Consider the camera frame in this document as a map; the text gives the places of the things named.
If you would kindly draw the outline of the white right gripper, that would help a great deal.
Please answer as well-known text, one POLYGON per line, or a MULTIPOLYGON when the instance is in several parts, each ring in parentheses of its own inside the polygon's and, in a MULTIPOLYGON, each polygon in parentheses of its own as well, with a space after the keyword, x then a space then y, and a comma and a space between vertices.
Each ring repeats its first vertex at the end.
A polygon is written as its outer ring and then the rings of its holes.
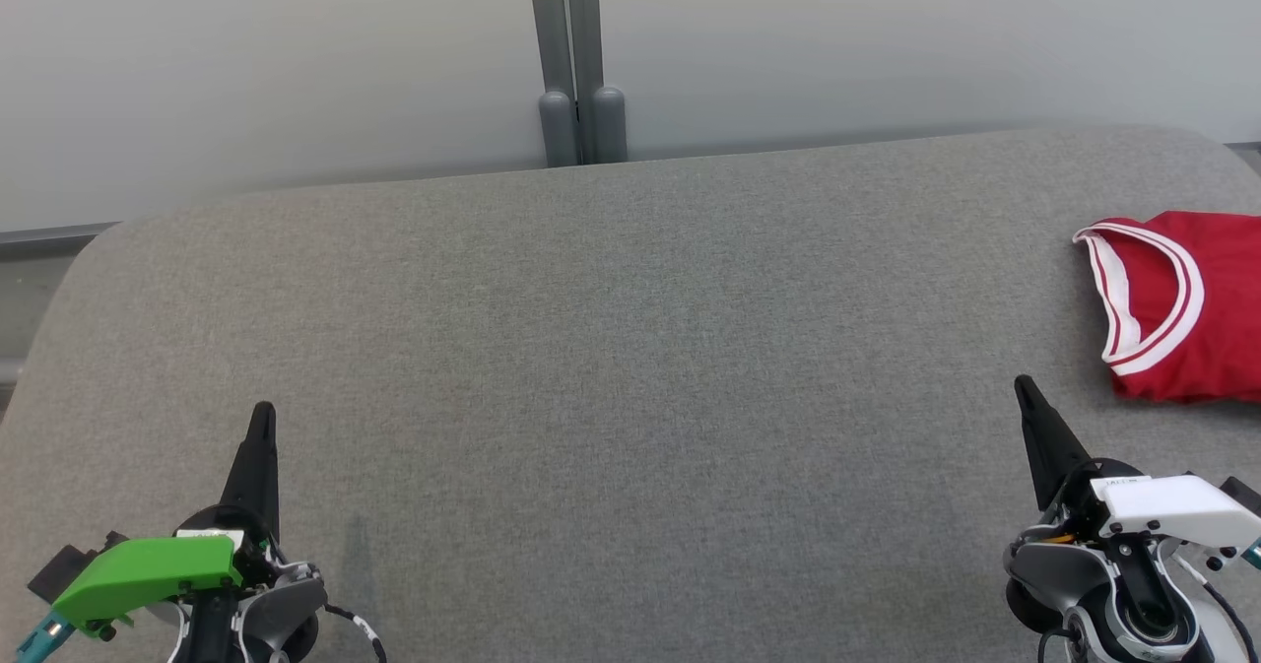
POLYGON ((1047 524, 1076 542, 1174 539, 1245 551, 1258 542, 1256 510, 1194 474, 1150 476, 1113 458, 1090 458, 1031 376, 1014 379, 1021 434, 1047 524))

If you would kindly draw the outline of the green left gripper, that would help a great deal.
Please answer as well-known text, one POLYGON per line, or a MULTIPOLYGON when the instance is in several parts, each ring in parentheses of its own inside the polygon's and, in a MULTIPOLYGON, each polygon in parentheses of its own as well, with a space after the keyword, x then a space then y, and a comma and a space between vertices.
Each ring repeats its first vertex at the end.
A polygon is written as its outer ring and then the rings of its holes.
POLYGON ((280 539, 276 425, 274 405, 256 403, 218 505, 189 516, 170 536, 103 548, 50 600, 50 611, 100 637, 153 604, 271 582, 267 556, 280 539))

